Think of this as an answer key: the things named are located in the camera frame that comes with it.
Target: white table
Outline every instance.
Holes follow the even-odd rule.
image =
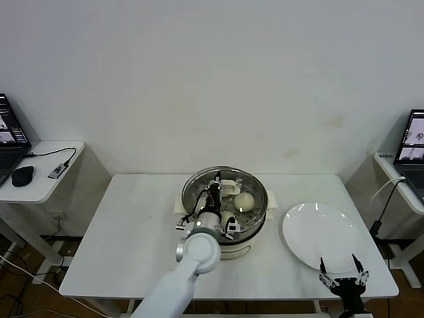
[[[20,203],[36,205],[45,202],[60,181],[72,168],[72,164],[77,160],[78,156],[84,149],[84,143],[80,141],[41,141],[31,142],[31,152],[35,154],[43,154],[66,147],[74,147],[77,149],[76,154],[70,160],[68,169],[58,178],[50,179],[47,176],[61,163],[64,163],[72,155],[72,150],[65,150],[55,154],[43,157],[25,158],[17,168],[24,166],[34,166],[34,176],[28,185],[23,187],[14,187],[11,182],[11,177],[0,187],[0,202],[1,203]],[[39,273],[48,272],[50,267],[61,265],[62,256],[58,251],[63,245],[63,241],[56,241],[53,246],[46,243],[28,224],[25,220],[17,217],[13,220],[7,220],[6,224],[12,228],[18,235],[23,237],[32,247],[46,257],[40,268]],[[65,257],[63,265],[69,266],[72,258]],[[39,279],[45,279],[45,275],[38,276]]]
[[[374,154],[375,161],[387,175],[389,180],[401,176],[393,165],[395,156],[395,152],[376,152]],[[424,215],[424,205],[420,200],[418,200],[416,194],[412,192],[407,183],[397,185],[397,190],[412,211],[418,214],[419,217]],[[409,265],[409,261],[424,250],[424,234],[422,234],[414,241],[414,243],[404,250],[401,250],[396,244],[390,244],[389,247],[395,256],[392,260],[390,260],[390,269],[401,270],[412,288],[421,288],[421,282],[413,271],[411,265]]]
[[[65,296],[140,299],[176,265],[174,198],[190,175],[116,175],[76,252],[60,293]],[[360,260],[370,271],[364,297],[392,297],[398,287],[339,177],[330,174],[257,175],[275,193],[278,210],[266,220],[252,250],[222,261],[200,276],[195,299],[334,299],[318,271],[299,261],[282,243],[282,219],[306,201],[340,209],[364,235],[368,251]],[[346,273],[356,276],[354,270]]]

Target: black cable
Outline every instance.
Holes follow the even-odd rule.
[[[392,195],[396,189],[396,187],[398,186],[398,184],[400,184],[401,182],[406,182],[404,179],[403,180],[399,180],[398,182],[395,183],[395,186],[392,189],[392,192],[390,192],[389,198],[387,199],[386,204],[384,205],[384,209],[382,211],[382,214],[380,215],[380,217],[378,218],[378,220],[375,220],[374,223],[371,226],[370,229],[370,235],[371,237],[374,239],[374,242],[376,242],[377,240],[377,235],[378,235],[378,230],[380,229],[380,227],[382,226],[382,217],[384,215],[384,213],[386,212],[387,206],[389,205],[390,199],[392,198]]]
[[[35,267],[35,270],[33,271],[33,275],[34,276],[38,276],[38,275],[49,275],[49,274],[55,274],[56,272],[47,272],[47,273],[39,273],[39,274],[37,274],[36,273],[36,271],[38,270],[38,268],[40,267],[40,265],[42,264],[42,262],[44,261],[44,259],[43,260],[41,260],[41,262],[40,263],[38,263],[38,265]],[[59,265],[59,267],[60,268],[62,268],[62,265],[63,265],[63,263],[64,263],[64,261],[65,261],[65,258],[64,258],[64,256],[62,255],[62,261],[61,261],[61,263],[60,263],[60,265]],[[25,266],[26,266],[26,270],[27,270],[27,272],[29,272],[29,270],[28,270],[28,264],[23,260],[23,262],[25,263]],[[12,308],[11,308],[11,310],[10,310],[10,312],[9,312],[9,314],[8,314],[8,317],[9,316],[11,316],[11,314],[12,314],[12,312],[13,312],[13,308],[15,308],[15,306],[17,306],[17,308],[16,308],[16,310],[15,310],[15,315],[22,315],[23,314],[23,310],[24,310],[24,304],[23,304],[23,301],[22,301],[22,299],[23,299],[23,295],[24,295],[24,293],[25,293],[25,290],[26,290],[26,288],[27,288],[27,286],[28,286],[28,284],[29,284],[29,282],[31,281],[31,279],[32,279],[32,277],[31,276],[29,276],[28,274],[25,274],[25,276],[26,276],[26,278],[25,278],[25,283],[24,283],[24,285],[22,286],[22,288],[21,288],[21,291],[19,292],[19,295],[16,297],[16,300],[15,300],[15,302],[13,303],[13,305],[12,305]]]
[[[20,256],[20,255],[18,255],[17,253],[15,253],[15,252],[11,252],[10,250],[3,250],[3,249],[0,249],[0,252],[4,252],[4,253],[9,253],[9,254],[12,254],[12,255],[15,255],[17,258],[19,258],[20,260],[22,260],[22,263],[24,263],[24,265],[25,265],[25,270],[28,270],[28,264],[27,264],[27,262],[25,262],[25,260]],[[4,265],[2,265],[2,264],[0,264],[0,267],[2,267],[2,269],[4,269],[6,272],[9,272],[9,273],[11,273],[12,275],[16,275],[16,276],[28,276],[28,275],[24,275],[24,274],[18,274],[18,273],[14,273],[14,272],[12,272],[12,271],[10,271],[8,268],[6,268]]]
[[[59,149],[59,150],[55,150],[55,151],[51,151],[51,152],[46,152],[45,154],[35,154],[35,153],[33,153],[33,152],[30,152],[29,154],[25,154],[25,155],[24,155],[24,158],[32,158],[32,157],[48,156],[49,154],[55,154],[55,153],[57,153],[57,152],[61,152],[61,151],[64,151],[64,150],[69,150],[69,149],[72,149],[74,152],[72,153],[72,155],[70,156],[70,158],[69,158],[69,159],[67,159],[67,160],[64,162],[64,165],[65,165],[65,166],[68,166],[69,161],[71,161],[71,159],[72,159],[72,158],[75,156],[75,154],[77,153],[77,148],[75,148],[75,147],[66,147],[66,148],[62,148],[62,149]]]
[[[396,187],[398,186],[398,184],[400,184],[401,182],[405,182],[405,180],[399,180],[398,182],[395,183],[395,186],[392,189],[392,192],[390,192],[389,198],[387,199],[386,205],[384,206],[383,212],[380,215],[380,217],[378,218],[378,221],[380,222],[382,220],[382,217],[384,215],[384,213],[386,212],[387,206],[389,205],[390,202],[390,198],[392,198],[392,195],[396,189]]]
[[[194,203],[194,207],[193,207],[193,211],[189,214],[189,215],[186,215],[185,217],[182,217],[181,218],[181,220],[184,222],[187,222],[188,223],[188,218],[189,217],[191,217],[194,213],[195,213],[195,211],[196,211],[196,207],[197,207],[197,204],[199,203],[199,200],[200,200],[200,197],[201,197],[201,195],[202,194],[204,194],[205,192],[208,192],[208,189],[204,189],[204,190],[201,190],[200,191],[200,193],[199,193],[199,195],[197,196],[197,199],[196,199],[196,203]]]
[[[60,232],[60,219],[57,219],[57,222],[58,222],[58,230],[56,232],[50,234],[45,240],[48,240],[50,237],[52,237],[53,235],[56,235]]]

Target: wooden floor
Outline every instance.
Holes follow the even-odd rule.
[[[8,247],[6,240],[0,240],[0,251]],[[66,242],[61,253],[66,256],[75,254],[79,242]],[[385,248],[381,248],[383,256],[386,255]],[[40,266],[42,257],[31,246],[27,245],[17,252],[28,264],[30,272],[34,273]],[[19,266],[25,266],[16,256],[10,260]],[[424,282],[424,253],[417,256],[411,262],[415,272],[420,280]],[[8,269],[16,274],[22,274],[14,268]],[[409,287],[408,282],[404,278],[402,272],[392,270],[400,293],[397,297],[390,300],[390,317],[416,317],[424,318],[424,290],[413,290]],[[64,272],[56,276],[56,281],[63,278]],[[0,270],[0,318],[7,317],[14,300],[6,295],[16,296],[21,292],[26,278],[24,276],[16,276]],[[53,275],[49,275],[47,281],[55,286]],[[23,294],[23,313],[30,313],[39,309],[53,309],[66,315],[75,315],[77,317],[100,317],[98,314],[89,311],[71,299],[65,298],[51,290],[48,286],[27,284]],[[128,301],[115,301],[115,303],[125,312],[127,310]],[[322,301],[323,309],[337,306],[337,301]],[[366,308],[375,318],[387,318],[388,316],[388,300],[373,299],[366,303]],[[313,304],[311,301],[193,301],[187,307],[186,313],[313,313]],[[61,317],[51,312],[42,312],[31,315],[31,317]]]

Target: computer mouse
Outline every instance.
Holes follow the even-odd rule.
[[[12,184],[15,187],[23,187],[32,181],[32,175],[34,174],[34,167],[27,166],[16,169],[12,173]]]

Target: cable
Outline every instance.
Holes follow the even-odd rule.
[[[27,263],[23,259],[21,259],[21,260],[25,263],[25,266],[28,269]],[[60,268],[61,269],[62,269],[62,265],[64,263],[64,260],[65,260],[65,258],[62,256],[62,261],[60,263]],[[36,269],[41,265],[42,262],[43,262],[43,260],[36,266]],[[56,273],[57,273],[57,271],[55,271],[55,272],[47,272],[47,273],[38,273],[38,274],[35,274],[34,273],[34,275],[35,276],[39,276],[39,275],[49,275],[49,274],[56,274]],[[22,315],[23,314],[24,305],[23,305],[23,302],[22,302],[22,298],[23,298],[23,294],[25,292],[25,289],[27,288],[28,283],[30,282],[30,279],[29,279],[30,276],[28,276],[28,275],[19,275],[19,274],[17,274],[17,275],[18,276],[24,276],[25,277],[25,283],[22,286],[21,291],[19,292],[19,295],[17,297],[15,297],[13,295],[10,295],[9,296],[9,297],[13,298],[15,300],[15,302],[13,303],[12,308],[9,311],[9,316],[8,317],[11,316],[11,314],[12,314],[13,309],[15,308],[15,306],[16,306],[15,315]]]
[[[48,240],[50,237],[52,237],[53,235],[56,235],[56,234],[58,234],[58,233],[60,232],[60,219],[57,219],[57,221],[58,221],[58,230],[57,230],[56,232],[54,232],[54,233],[50,234],[50,235],[46,238],[46,240]]]
[[[9,316],[9,317],[0,317],[0,318],[18,318],[18,317],[26,317],[26,316],[31,316],[34,315],[35,313],[41,313],[42,311],[49,311],[51,313],[55,313],[57,315],[61,315],[63,317],[68,317],[68,318],[79,318],[78,316],[72,316],[72,315],[65,315],[64,313],[60,313],[59,311],[53,310],[53,309],[40,309],[37,311],[33,311],[32,313],[25,313],[24,315],[17,315],[17,316]]]
[[[370,205],[372,204],[372,200],[374,200],[374,198],[380,193],[380,191],[382,191],[390,182],[393,182],[393,181],[396,181],[396,180],[404,180],[405,179],[405,177],[397,177],[397,178],[394,178],[394,179],[391,179],[391,180],[389,180],[389,181],[387,181],[377,192],[376,192],[376,194],[374,194],[372,197],[371,197],[371,200],[370,200]]]
[[[392,192],[390,192],[389,198],[387,199],[387,202],[386,202],[386,205],[384,206],[383,212],[382,212],[382,214],[380,215],[380,217],[378,218],[378,220],[379,220],[379,221],[381,221],[381,220],[382,220],[382,217],[383,217],[384,213],[386,212],[387,206],[389,205],[390,198],[392,197],[392,195],[393,195],[393,193],[394,193],[394,191],[395,191],[396,187],[397,187],[397,186],[398,186],[398,184],[400,184],[401,182],[405,182],[404,180],[405,180],[405,179],[402,179],[402,180],[400,180],[400,181],[396,182],[395,186],[394,186],[394,187],[393,187],[393,189],[392,189]]]
[[[387,206],[389,205],[390,199],[392,198],[392,195],[396,189],[396,187],[398,186],[398,184],[400,184],[401,182],[406,182],[404,179],[399,180],[398,182],[395,183],[395,186],[392,189],[392,192],[390,192],[389,194],[389,198],[387,199],[386,204],[384,205],[384,209],[382,211],[382,214],[380,215],[380,217],[378,218],[378,220],[375,220],[374,223],[371,226],[370,229],[370,235],[371,237],[374,239],[374,241],[376,241],[377,239],[377,235],[378,235],[378,230],[380,229],[380,227],[382,226],[382,217],[384,215],[384,213],[386,212]]]
[[[28,271],[24,270],[23,268],[20,268],[19,266],[17,266],[17,265],[15,265],[15,264],[13,264],[12,262],[9,262],[6,258],[2,257],[1,255],[0,255],[0,258],[2,258],[5,262],[9,263],[9,264],[10,264],[10,265],[12,265],[13,267],[15,267],[15,268],[17,268],[17,269],[19,269],[19,270],[22,270],[24,273],[27,273],[29,276],[31,276],[31,277],[32,277],[32,278],[34,278],[35,280],[38,280],[38,281],[39,281],[39,282],[41,282],[42,284],[47,285],[48,287],[50,287],[51,289],[53,289],[55,292],[57,292],[57,293],[60,295],[60,292],[59,292],[56,288],[54,288],[52,285],[50,285],[49,283],[47,283],[47,282],[45,282],[45,281],[43,281],[43,280],[39,280],[37,277],[35,277],[34,275],[32,275],[30,272],[28,272]],[[111,318],[111,317],[109,317],[109,316],[106,316],[106,315],[104,315],[104,314],[102,314],[102,313],[98,312],[97,310],[95,310],[95,309],[93,309],[93,308],[90,308],[89,306],[87,306],[87,305],[85,305],[84,303],[82,303],[82,302],[80,302],[80,301],[76,300],[75,298],[70,297],[70,299],[72,299],[73,301],[75,301],[75,302],[79,303],[81,306],[83,306],[83,307],[85,307],[85,308],[87,308],[87,309],[91,310],[92,312],[94,312],[94,313],[96,313],[96,314],[98,314],[98,315],[100,315],[100,316],[102,316],[102,317]]]
[[[185,217],[182,217],[181,218],[181,220],[184,222],[187,222],[188,223],[188,218],[189,217],[191,217],[194,213],[195,213],[195,211],[196,211],[196,207],[197,207],[197,204],[199,203],[199,200],[200,200],[200,197],[201,197],[201,195],[202,194],[204,194],[205,192],[208,192],[208,189],[204,189],[204,190],[201,190],[200,191],[200,193],[199,193],[199,195],[197,196],[197,199],[196,199],[196,203],[194,204],[194,207],[193,207],[193,211],[189,214],[189,215],[186,215]]]
[[[10,250],[3,250],[3,249],[1,249],[0,252],[4,252],[4,253],[9,253],[9,254],[15,255],[17,258],[19,258],[20,260],[22,260],[22,262],[25,264],[25,268],[28,270],[28,264],[27,264],[27,262],[25,262],[25,260],[20,255],[18,255],[17,253],[11,252]],[[26,277],[27,276],[27,275],[22,275],[22,274],[14,273],[14,272],[10,271],[9,269],[7,269],[6,267],[4,267],[4,265],[2,265],[2,264],[0,264],[0,267],[2,267],[2,269],[4,269],[6,272],[9,272],[9,273],[11,273],[13,275],[22,276],[22,277]]]
[[[57,152],[61,152],[61,151],[64,151],[64,150],[69,150],[69,149],[72,149],[74,152],[72,153],[72,155],[70,156],[70,158],[69,159],[67,159],[65,162],[64,162],[64,165],[67,167],[68,166],[68,164],[69,164],[69,161],[71,161],[71,159],[75,156],[75,154],[77,153],[77,148],[75,148],[75,147],[66,147],[66,148],[62,148],[62,149],[59,149],[59,150],[55,150],[55,151],[51,151],[51,152],[46,152],[45,154],[35,154],[35,153],[33,153],[33,152],[30,152],[29,154],[25,154],[24,155],[24,158],[32,158],[32,157],[41,157],[41,156],[48,156],[49,154],[55,154],[55,153],[57,153]]]

